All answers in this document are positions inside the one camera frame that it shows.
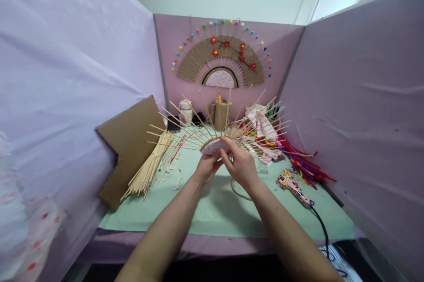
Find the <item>cardboard piece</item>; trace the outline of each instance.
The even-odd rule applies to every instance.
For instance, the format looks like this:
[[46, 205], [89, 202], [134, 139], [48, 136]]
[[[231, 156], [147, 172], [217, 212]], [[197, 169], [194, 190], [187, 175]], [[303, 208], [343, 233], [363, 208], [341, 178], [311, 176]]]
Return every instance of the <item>cardboard piece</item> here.
[[162, 116], [158, 112], [159, 108], [151, 95], [96, 128], [118, 154], [114, 171], [97, 194], [113, 211], [121, 204], [119, 200], [127, 191], [131, 178], [156, 146], [147, 142], [157, 143], [159, 140], [159, 136], [147, 133], [157, 133], [157, 129], [149, 124], [165, 129]]

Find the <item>pink polka dot fabric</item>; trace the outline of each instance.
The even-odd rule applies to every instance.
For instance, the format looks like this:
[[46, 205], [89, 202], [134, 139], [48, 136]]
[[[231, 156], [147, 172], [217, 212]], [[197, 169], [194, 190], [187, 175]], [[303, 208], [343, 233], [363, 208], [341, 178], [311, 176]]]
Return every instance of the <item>pink polka dot fabric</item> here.
[[206, 81], [206, 85], [221, 88], [234, 88], [234, 80], [231, 74], [226, 71], [219, 70], [212, 73]]

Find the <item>bamboo skewer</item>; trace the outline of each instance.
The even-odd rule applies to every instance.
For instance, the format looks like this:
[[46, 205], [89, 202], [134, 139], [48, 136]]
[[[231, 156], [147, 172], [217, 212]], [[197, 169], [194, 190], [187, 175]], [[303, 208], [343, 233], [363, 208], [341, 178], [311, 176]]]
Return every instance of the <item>bamboo skewer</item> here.
[[202, 91], [201, 91], [201, 90], [199, 90], [199, 92], [200, 92], [200, 95], [201, 95], [201, 97], [202, 97], [203, 104], [204, 104], [204, 108], [206, 109], [206, 113], [208, 114], [209, 121], [211, 122], [211, 125], [212, 125], [212, 128], [213, 128], [213, 131], [215, 132], [216, 138], [218, 138], [218, 134], [216, 133], [215, 126], [213, 125], [213, 122], [212, 122], [212, 119], [211, 119], [211, 115], [209, 115], [208, 107], [206, 106], [206, 102], [204, 101]]

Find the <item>power cord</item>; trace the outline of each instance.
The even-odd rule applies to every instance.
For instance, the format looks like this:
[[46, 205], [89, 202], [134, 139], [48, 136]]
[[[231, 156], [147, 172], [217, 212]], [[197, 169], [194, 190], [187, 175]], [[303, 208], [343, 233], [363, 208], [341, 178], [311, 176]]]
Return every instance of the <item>power cord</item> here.
[[[317, 211], [313, 208], [313, 206], [310, 206], [310, 208], [312, 209], [312, 211], [314, 212], [314, 214], [315, 214], [315, 216], [317, 216], [317, 218], [318, 218], [318, 220], [319, 220], [319, 222], [321, 223], [321, 226], [322, 226], [322, 230], [324, 231], [324, 236], [325, 236], [325, 238], [326, 238], [326, 249], [325, 249], [325, 251], [326, 251], [326, 253], [327, 253], [327, 259], [330, 261], [330, 262], [332, 262], [331, 260], [330, 260], [330, 252], [328, 251], [328, 244], [329, 244], [329, 241], [328, 241], [328, 233], [327, 233], [327, 229], [326, 229], [326, 227], [324, 226], [324, 223], [322, 222], [322, 219], [321, 219], [321, 217], [319, 216], [319, 214], [317, 213]], [[342, 273], [341, 274], [341, 277], [342, 278], [347, 278], [348, 277], [348, 273], [346, 272], [346, 271], [343, 271], [343, 270], [339, 270], [339, 269], [336, 269], [339, 273]]]

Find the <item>handmade fan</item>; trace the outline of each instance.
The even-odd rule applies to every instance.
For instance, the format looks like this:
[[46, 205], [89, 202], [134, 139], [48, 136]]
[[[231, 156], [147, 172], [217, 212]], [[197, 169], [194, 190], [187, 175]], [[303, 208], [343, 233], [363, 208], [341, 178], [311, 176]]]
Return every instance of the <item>handmade fan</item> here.
[[172, 70], [177, 67], [178, 77], [208, 86], [244, 88], [262, 84], [264, 71], [272, 68], [262, 62], [270, 63], [271, 59], [264, 42], [254, 33], [238, 20], [227, 25], [225, 19], [210, 21], [179, 47]]

